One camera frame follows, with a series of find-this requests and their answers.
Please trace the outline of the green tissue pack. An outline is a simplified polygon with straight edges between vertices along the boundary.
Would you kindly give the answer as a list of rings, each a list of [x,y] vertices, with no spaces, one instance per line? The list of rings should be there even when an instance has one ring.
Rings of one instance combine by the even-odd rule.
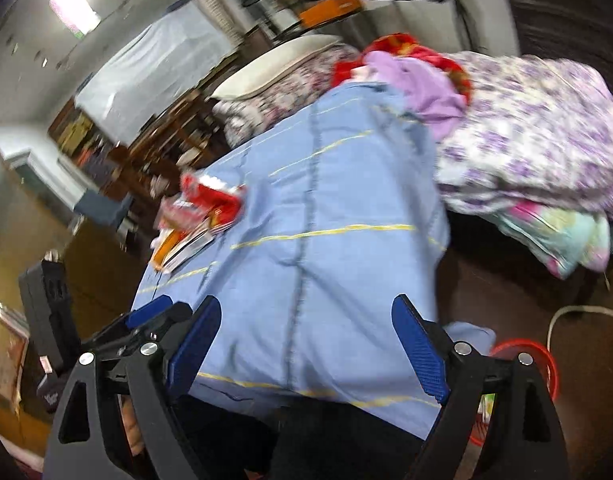
[[[479,414],[481,422],[483,425],[489,425],[491,421],[493,408],[495,402],[495,394],[494,393],[486,393],[483,394],[479,407],[477,408],[477,414]]]

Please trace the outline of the red snack bag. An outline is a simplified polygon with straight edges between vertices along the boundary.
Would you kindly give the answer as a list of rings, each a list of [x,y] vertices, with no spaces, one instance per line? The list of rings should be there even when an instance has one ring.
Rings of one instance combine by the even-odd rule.
[[[187,202],[209,219],[213,231],[228,229],[244,209],[246,188],[243,185],[228,186],[223,180],[205,172],[184,172],[180,177],[180,191]]]

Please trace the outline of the red plastic trash basket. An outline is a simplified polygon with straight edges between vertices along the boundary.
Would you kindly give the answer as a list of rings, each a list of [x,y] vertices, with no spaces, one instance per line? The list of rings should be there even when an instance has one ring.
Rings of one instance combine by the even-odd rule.
[[[521,370],[520,377],[527,384],[534,384],[535,378],[539,377],[539,382],[546,390],[550,401],[556,402],[559,393],[558,367],[555,358],[543,344],[530,339],[507,339],[497,342],[489,356],[498,361],[509,361],[515,368]],[[495,394],[495,408],[498,394],[494,391],[485,391],[483,394],[486,393]],[[470,442],[482,446],[488,433],[489,425],[483,425],[479,414],[475,415]]]

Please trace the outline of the orange medicine box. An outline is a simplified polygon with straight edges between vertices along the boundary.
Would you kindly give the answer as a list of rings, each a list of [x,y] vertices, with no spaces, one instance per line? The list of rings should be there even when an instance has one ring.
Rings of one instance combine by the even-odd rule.
[[[164,229],[160,231],[159,235],[150,244],[152,249],[150,266],[154,268],[154,271],[162,271],[165,258],[187,236],[188,232],[185,231],[172,229]]]

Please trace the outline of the white purple medicine box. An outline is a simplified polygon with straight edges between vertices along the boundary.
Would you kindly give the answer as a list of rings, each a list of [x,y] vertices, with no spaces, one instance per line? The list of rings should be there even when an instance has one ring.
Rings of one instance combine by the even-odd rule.
[[[164,274],[175,272],[187,260],[202,252],[213,240],[215,235],[210,230],[190,234],[165,257],[161,272]]]

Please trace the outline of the pink plastic wrapper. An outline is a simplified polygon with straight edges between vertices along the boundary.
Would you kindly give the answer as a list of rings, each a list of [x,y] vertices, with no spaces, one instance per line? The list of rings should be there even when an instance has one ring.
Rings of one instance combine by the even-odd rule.
[[[163,197],[157,214],[160,230],[169,229],[190,234],[197,230],[210,229],[210,214],[207,208],[184,199],[183,195]]]

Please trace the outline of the blue chair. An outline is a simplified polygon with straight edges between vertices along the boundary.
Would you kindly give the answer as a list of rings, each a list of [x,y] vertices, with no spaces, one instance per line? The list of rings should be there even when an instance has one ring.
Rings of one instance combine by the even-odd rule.
[[[74,211],[98,226],[116,231],[128,215],[132,203],[131,194],[126,194],[123,200],[117,202],[95,191],[86,190],[74,205]]]

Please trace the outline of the blue bed sheet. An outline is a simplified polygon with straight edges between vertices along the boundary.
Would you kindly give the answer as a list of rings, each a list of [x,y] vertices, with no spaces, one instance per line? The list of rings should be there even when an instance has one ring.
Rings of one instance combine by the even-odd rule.
[[[256,418],[310,396],[427,437],[440,406],[391,309],[405,295],[439,317],[449,224],[434,169],[430,132],[379,82],[341,84],[215,162],[211,177],[244,187],[242,214],[177,271],[147,270],[134,299],[220,302],[192,395]]]

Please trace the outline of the pastel tie-dye blanket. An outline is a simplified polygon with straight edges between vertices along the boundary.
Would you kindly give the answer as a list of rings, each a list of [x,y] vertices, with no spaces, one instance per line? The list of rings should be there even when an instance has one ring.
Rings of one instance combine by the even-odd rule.
[[[527,246],[556,278],[578,267],[601,273],[613,256],[613,224],[603,212],[585,212],[523,200],[483,218]]]

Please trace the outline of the wooden chair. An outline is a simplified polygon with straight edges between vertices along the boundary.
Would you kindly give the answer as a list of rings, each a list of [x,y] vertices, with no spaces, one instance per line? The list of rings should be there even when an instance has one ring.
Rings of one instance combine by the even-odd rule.
[[[131,144],[111,148],[107,159],[114,165],[112,180],[147,202],[180,192],[184,170],[206,168],[229,152],[224,122],[213,112],[215,104],[215,99],[192,89],[151,117]]]

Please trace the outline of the pink floral folded quilt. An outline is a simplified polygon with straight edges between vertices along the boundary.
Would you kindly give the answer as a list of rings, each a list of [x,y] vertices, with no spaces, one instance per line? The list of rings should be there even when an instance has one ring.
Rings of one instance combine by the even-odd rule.
[[[222,122],[225,140],[232,150],[312,104],[332,88],[339,62],[352,61],[359,52],[336,44],[271,84],[258,96],[243,100],[218,99],[213,114]]]

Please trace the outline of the white lace cloth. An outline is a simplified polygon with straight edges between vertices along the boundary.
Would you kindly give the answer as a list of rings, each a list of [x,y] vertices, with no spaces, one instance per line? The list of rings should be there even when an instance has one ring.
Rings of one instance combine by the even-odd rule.
[[[114,143],[131,144],[160,115],[235,51],[193,2],[165,14],[90,78],[75,106]]]

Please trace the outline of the purple floral quilt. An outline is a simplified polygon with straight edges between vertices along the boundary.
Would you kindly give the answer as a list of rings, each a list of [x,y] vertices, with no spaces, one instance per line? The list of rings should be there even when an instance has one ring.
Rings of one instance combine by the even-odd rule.
[[[613,95],[591,66],[458,52],[472,84],[465,121],[437,146],[448,209],[492,214],[521,200],[613,222]]]

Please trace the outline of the lilac cloth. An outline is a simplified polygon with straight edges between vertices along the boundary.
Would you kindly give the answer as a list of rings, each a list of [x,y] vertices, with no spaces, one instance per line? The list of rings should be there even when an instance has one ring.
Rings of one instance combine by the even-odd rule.
[[[430,129],[436,141],[449,136],[466,119],[466,96],[443,70],[418,58],[369,52],[361,66],[352,68],[351,79],[382,82],[401,91],[406,109]]]

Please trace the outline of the cream pillow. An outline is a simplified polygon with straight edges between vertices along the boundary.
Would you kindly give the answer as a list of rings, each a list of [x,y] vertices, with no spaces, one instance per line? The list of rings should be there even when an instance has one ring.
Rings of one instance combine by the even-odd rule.
[[[267,51],[216,88],[211,98],[241,101],[257,96],[311,58],[342,44],[335,35],[305,35]]]

